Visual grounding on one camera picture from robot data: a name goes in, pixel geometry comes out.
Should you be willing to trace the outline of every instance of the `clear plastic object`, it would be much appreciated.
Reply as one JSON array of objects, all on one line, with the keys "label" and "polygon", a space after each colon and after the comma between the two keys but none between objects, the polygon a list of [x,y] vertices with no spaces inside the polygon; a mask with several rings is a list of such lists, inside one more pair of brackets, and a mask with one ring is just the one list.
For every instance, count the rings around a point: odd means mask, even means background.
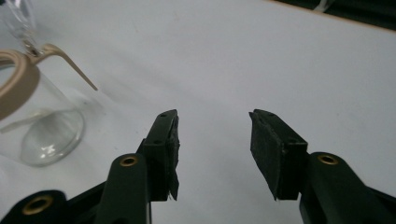
[{"label": "clear plastic object", "polygon": [[61,56],[97,89],[61,49],[51,44],[37,49],[30,1],[7,0],[0,9],[9,31],[27,50],[0,50],[0,154],[32,166],[49,165],[78,145],[84,119],[37,65]]}]

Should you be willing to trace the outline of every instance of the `white table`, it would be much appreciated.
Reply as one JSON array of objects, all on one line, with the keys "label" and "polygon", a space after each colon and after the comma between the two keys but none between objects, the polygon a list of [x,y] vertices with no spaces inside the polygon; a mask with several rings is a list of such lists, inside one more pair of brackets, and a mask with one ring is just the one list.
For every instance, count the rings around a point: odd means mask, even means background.
[{"label": "white table", "polygon": [[[72,198],[106,180],[110,163],[174,108],[179,198],[153,203],[153,223],[302,223],[298,202],[274,202],[250,154],[255,108],[278,114],[309,152],[342,157],[396,196],[396,33],[261,0],[34,5],[37,40],[66,51],[99,91],[61,59],[40,65],[87,130],[46,168],[0,157],[0,217],[39,190]],[[3,24],[0,36],[0,49],[18,47]]]}]

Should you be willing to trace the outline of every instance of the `jar lid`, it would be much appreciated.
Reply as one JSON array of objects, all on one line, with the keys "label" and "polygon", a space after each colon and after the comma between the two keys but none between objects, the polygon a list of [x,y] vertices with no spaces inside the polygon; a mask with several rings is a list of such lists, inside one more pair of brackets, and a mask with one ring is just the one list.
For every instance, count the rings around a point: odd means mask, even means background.
[{"label": "jar lid", "polygon": [[11,77],[0,86],[0,120],[15,112],[35,91],[40,73],[28,56],[13,50],[0,51],[0,66],[13,65]]}]

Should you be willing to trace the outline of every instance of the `transparent glass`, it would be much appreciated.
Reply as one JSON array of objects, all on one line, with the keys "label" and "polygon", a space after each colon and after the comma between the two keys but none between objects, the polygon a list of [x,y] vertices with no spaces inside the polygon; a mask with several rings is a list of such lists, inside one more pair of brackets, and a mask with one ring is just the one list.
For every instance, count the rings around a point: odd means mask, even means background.
[{"label": "transparent glass", "polygon": [[[0,81],[7,81],[13,68],[0,67]],[[83,129],[80,112],[40,74],[29,100],[0,120],[0,154],[32,166],[49,165],[77,146]]]}]

